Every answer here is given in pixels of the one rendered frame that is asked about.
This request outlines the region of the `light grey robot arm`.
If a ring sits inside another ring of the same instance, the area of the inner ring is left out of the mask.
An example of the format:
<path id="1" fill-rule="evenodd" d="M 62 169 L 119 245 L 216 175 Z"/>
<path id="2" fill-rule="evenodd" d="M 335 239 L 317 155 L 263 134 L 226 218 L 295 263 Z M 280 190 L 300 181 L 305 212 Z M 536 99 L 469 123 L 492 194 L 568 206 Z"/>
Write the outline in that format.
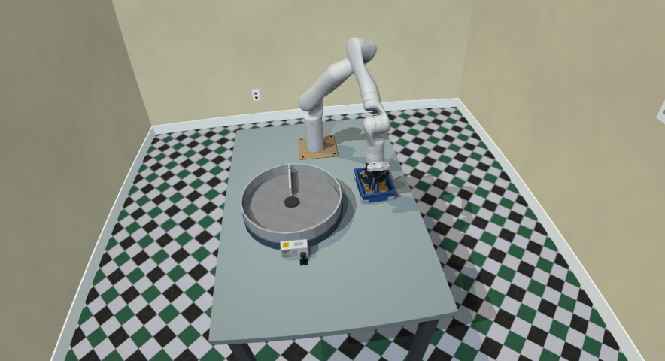
<path id="1" fill-rule="evenodd" d="M 366 162 L 369 164 L 367 171 L 390 169 L 390 164 L 384 162 L 384 138 L 376 135 L 389 132 L 390 119 L 381 103 L 378 87 L 365 67 L 365 64 L 374 58 L 376 51 L 377 46 L 374 41 L 365 38 L 350 38 L 346 45 L 348 58 L 332 64 L 314 85 L 299 97 L 299 107 L 305 111 L 303 118 L 308 151 L 316 153 L 324 149 L 323 97 L 337 89 L 354 73 L 359 84 L 364 109 L 377 114 L 377 116 L 366 117 L 363 121 L 367 140 Z"/>

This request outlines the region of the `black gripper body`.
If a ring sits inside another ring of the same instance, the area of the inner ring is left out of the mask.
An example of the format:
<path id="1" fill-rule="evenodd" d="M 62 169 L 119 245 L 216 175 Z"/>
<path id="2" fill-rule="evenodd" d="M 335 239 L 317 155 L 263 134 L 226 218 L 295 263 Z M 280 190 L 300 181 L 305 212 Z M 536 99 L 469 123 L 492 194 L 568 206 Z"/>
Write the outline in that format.
<path id="1" fill-rule="evenodd" d="M 365 169 L 364 169 L 365 174 L 366 174 L 368 177 L 370 177 L 370 173 L 373 172 L 373 174 L 374 174 L 373 178 L 376 177 L 376 173 L 377 173 L 376 171 L 367 171 L 367 166 L 368 166 L 368 165 L 369 165 L 369 164 L 366 162 L 366 167 L 365 167 Z M 383 172 L 384 172 L 384 170 L 383 170 L 383 171 L 379 171 L 380 175 L 381 175 Z M 379 176 L 380 176 L 380 175 L 379 175 Z"/>

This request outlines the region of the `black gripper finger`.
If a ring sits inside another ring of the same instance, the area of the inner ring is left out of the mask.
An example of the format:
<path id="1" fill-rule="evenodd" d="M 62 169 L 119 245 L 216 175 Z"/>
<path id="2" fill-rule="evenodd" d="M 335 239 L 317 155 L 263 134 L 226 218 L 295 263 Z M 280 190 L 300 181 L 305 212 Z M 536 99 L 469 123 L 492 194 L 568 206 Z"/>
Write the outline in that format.
<path id="1" fill-rule="evenodd" d="M 369 189 L 372 191 L 372 186 L 373 186 L 373 184 L 372 184 L 372 181 L 373 181 L 373 172 L 370 173 L 370 177 L 369 177 L 369 179 L 367 179 L 367 178 L 365 177 L 365 171 L 363 171 L 363 172 L 360 171 L 360 172 L 359 172 L 359 175 L 360 175 L 360 178 L 361 178 L 366 184 L 369 184 Z"/>
<path id="2" fill-rule="evenodd" d="M 389 171 L 384 170 L 383 174 L 380 176 L 380 179 L 379 179 L 379 175 L 380 175 L 380 173 L 379 173 L 379 171 L 377 171 L 376 177 L 375 177 L 375 182 L 374 182 L 375 190 L 377 190 L 377 188 L 378 188 L 378 183 L 380 183 L 380 182 L 382 183 L 385 180 L 385 178 L 389 175 Z"/>

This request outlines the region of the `blue crate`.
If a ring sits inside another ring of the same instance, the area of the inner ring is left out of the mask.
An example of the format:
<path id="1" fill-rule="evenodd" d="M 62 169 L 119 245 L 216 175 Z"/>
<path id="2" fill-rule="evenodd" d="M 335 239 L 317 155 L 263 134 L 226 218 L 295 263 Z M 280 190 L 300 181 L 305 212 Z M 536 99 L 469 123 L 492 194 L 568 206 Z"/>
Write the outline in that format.
<path id="1" fill-rule="evenodd" d="M 379 193 L 379 189 L 375 190 L 374 188 L 374 178 L 373 178 L 373 189 L 375 190 L 375 193 L 370 193 L 370 194 L 365 194 L 366 191 L 362 190 L 362 185 L 363 183 L 360 183 L 360 175 L 359 172 L 364 171 L 365 168 L 355 168 L 354 169 L 354 180 L 357 183 L 357 187 L 360 193 L 361 197 L 361 202 L 363 204 L 369 204 L 371 202 L 382 202 L 382 201 L 391 201 L 395 199 L 394 193 L 396 193 L 393 184 L 390 180 L 389 175 L 385 179 L 385 186 L 387 187 L 387 192 L 381 192 Z"/>

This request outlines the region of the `grey round turntable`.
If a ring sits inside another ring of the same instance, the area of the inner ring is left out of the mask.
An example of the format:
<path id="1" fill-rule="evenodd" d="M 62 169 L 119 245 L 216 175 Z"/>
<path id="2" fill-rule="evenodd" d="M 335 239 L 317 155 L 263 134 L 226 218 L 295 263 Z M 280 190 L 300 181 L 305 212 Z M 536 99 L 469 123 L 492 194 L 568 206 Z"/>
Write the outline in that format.
<path id="1" fill-rule="evenodd" d="M 341 197 L 328 171 L 293 163 L 259 173 L 244 188 L 240 205 L 253 239 L 281 250 L 283 259 L 301 257 L 300 265 L 308 265 L 308 247 L 330 237 L 342 221 Z"/>

